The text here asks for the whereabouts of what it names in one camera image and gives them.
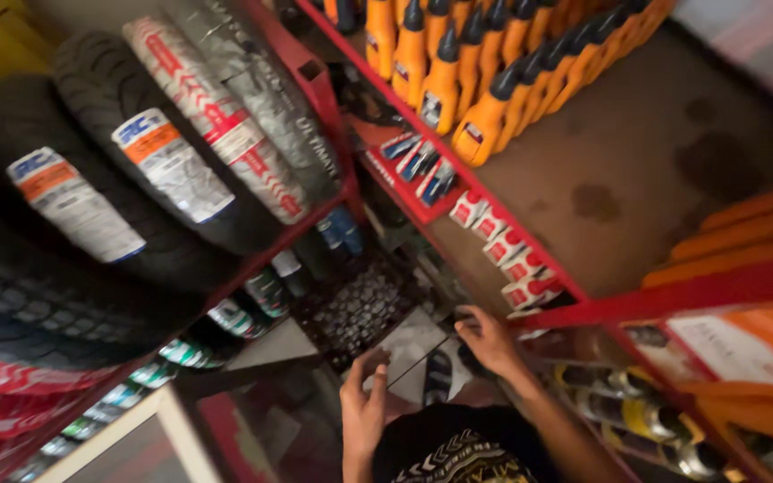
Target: red and white box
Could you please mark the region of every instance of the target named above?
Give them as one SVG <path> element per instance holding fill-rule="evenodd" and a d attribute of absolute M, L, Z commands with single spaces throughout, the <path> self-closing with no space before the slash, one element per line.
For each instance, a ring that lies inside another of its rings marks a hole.
<path fill-rule="evenodd" d="M 500 290 L 512 310 L 527 310 L 551 302 L 563 293 L 565 287 L 556 279 L 551 270 L 545 270 L 536 279 L 527 277 L 520 282 L 508 284 Z"/>
<path fill-rule="evenodd" d="M 219 158 L 285 225 L 303 219 L 306 193 L 276 147 L 171 23 L 144 17 L 123 26 L 136 56 Z"/>
<path fill-rule="evenodd" d="M 500 270 L 510 282 L 520 282 L 526 277 L 539 273 L 544 268 L 544 262 L 532 251 L 531 247 L 524 247 L 514 258 L 500 265 Z"/>
<path fill-rule="evenodd" d="M 488 206 L 476 223 L 473 224 L 472 230 L 473 233 L 482 237 L 483 240 L 490 242 L 494 240 L 495 236 L 500 235 L 507 226 L 509 225 L 506 223 L 500 210 Z"/>
<path fill-rule="evenodd" d="M 494 240 L 491 240 L 487 245 L 482 248 L 485 256 L 489 260 L 494 262 L 494 265 L 500 266 L 507 261 L 510 261 L 521 249 L 525 248 L 526 244 L 521 240 L 521 236 L 518 232 L 511 227 L 506 228 L 500 235 L 497 235 Z"/>
<path fill-rule="evenodd" d="M 478 220 L 487 207 L 487 199 L 482 198 L 482 195 L 478 192 L 467 190 L 455 202 L 455 207 L 449 212 L 449 216 L 458 225 L 461 225 L 461 228 L 469 228 Z"/>

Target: human hand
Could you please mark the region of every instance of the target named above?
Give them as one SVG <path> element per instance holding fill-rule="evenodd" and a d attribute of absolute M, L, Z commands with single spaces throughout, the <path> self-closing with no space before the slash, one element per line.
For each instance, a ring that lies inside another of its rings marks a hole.
<path fill-rule="evenodd" d="M 384 430 L 387 364 L 390 352 L 375 347 L 354 359 L 348 379 L 339 390 L 346 465 L 372 457 Z M 371 394 L 362 383 L 374 374 Z"/>
<path fill-rule="evenodd" d="M 462 305 L 458 310 L 472 318 L 456 322 L 455 331 L 483 366 L 510 382 L 528 374 L 505 326 L 475 305 Z"/>

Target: black t-shirt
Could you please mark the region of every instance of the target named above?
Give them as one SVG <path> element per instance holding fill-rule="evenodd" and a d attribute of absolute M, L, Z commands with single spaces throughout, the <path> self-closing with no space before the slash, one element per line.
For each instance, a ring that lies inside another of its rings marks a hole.
<path fill-rule="evenodd" d="M 556 483 L 535 428 L 512 407 L 435 404 L 386 428 L 374 483 Z"/>

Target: person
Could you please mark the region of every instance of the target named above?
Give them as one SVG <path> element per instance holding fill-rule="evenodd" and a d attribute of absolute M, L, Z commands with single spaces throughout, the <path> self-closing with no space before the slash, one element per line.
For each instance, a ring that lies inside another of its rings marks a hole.
<path fill-rule="evenodd" d="M 539 385 L 510 335 L 478 307 L 455 330 L 484 367 L 521 398 L 521 409 L 435 403 L 387 424 L 382 351 L 352 364 L 339 391 L 344 483 L 548 483 L 627 481 L 624 470 Z M 371 393 L 363 382 L 374 375 Z"/>

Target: black tire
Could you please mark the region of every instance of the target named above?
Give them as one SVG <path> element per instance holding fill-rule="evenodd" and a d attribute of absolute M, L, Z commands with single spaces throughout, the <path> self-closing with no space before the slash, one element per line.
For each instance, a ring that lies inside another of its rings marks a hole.
<path fill-rule="evenodd" d="M 84 340 L 46 330 L 0 314 L 0 361 L 59 370 L 92 370 L 123 364 L 156 346 Z"/>
<path fill-rule="evenodd" d="M 0 314 L 50 333 L 156 346 L 192 323 L 202 297 L 85 270 L 0 220 Z"/>
<path fill-rule="evenodd" d="M 108 166 L 80 131 L 47 76 L 21 74 L 0 80 L 0 177 L 21 157 L 49 147 L 64 157 L 145 240 L 144 249 L 113 266 L 178 291 L 205 292 L 226 281 L 238 259 L 199 239 L 138 187 Z"/>
<path fill-rule="evenodd" d="M 64 104 L 85 131 L 106 152 L 115 166 L 134 180 L 164 210 L 207 241 L 238 255 L 269 247 L 282 225 L 246 188 L 187 118 L 145 71 L 123 38 L 105 32 L 71 37 L 56 54 L 56 87 Z M 154 187 L 143 172 L 113 142 L 113 132 L 151 107 L 159 108 L 235 196 L 235 201 L 213 218 L 195 223 L 166 194 Z"/>

